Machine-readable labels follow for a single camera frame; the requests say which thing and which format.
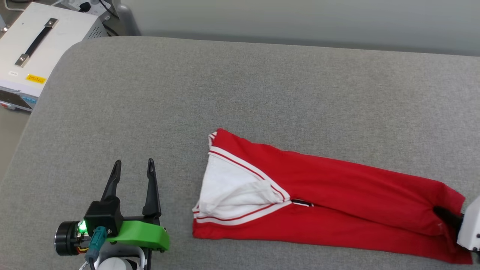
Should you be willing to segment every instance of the white power supply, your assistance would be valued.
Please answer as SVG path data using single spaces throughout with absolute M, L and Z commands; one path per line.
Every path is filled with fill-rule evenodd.
M 107 21 L 110 19 L 110 13 L 103 7 L 100 3 L 100 0 L 61 0 L 61 4 L 73 11 L 79 11 L 80 5 L 88 2 L 90 3 L 90 10 L 85 12 L 86 14 L 92 14 L 100 17 L 101 21 Z M 103 4 L 109 9 L 111 5 L 105 0 L 102 1 Z
M 0 38 L 0 105 L 32 111 L 64 52 L 106 36 L 98 16 L 32 2 Z

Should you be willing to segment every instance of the yellow label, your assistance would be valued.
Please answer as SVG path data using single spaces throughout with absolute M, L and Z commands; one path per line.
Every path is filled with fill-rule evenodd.
M 29 74 L 27 80 L 34 83 L 44 84 L 47 79 Z

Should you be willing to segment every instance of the gray fabric surface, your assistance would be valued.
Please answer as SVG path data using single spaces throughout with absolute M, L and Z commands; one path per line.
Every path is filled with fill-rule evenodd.
M 439 180 L 467 205 L 480 195 L 479 67 L 474 57 L 154 37 L 77 44 L 48 80 L 0 187 L 0 269 L 78 269 L 81 256 L 56 255 L 56 228 L 101 197 L 116 159 L 122 213 L 140 214 L 148 158 L 171 236 L 152 269 L 473 269 L 380 251 L 193 239 L 191 209 L 206 136 L 219 127 Z

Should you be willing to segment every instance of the teal cable connector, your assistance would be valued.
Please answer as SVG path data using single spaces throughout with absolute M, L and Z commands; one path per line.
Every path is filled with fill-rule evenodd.
M 100 248 L 102 247 L 103 243 L 107 239 L 107 229 L 103 226 L 98 226 L 93 231 L 92 240 L 90 240 L 90 244 L 88 245 L 88 251 L 85 254 L 85 260 L 90 262 L 90 259 L 96 261 L 98 259 L 98 255 L 100 254 Z

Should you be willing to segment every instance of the red pants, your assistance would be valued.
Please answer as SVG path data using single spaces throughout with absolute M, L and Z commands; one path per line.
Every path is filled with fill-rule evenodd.
M 460 214 L 445 184 L 254 144 L 225 130 L 211 148 L 193 236 L 382 250 L 471 264 L 434 206 Z M 299 199 L 312 207 L 292 203 Z

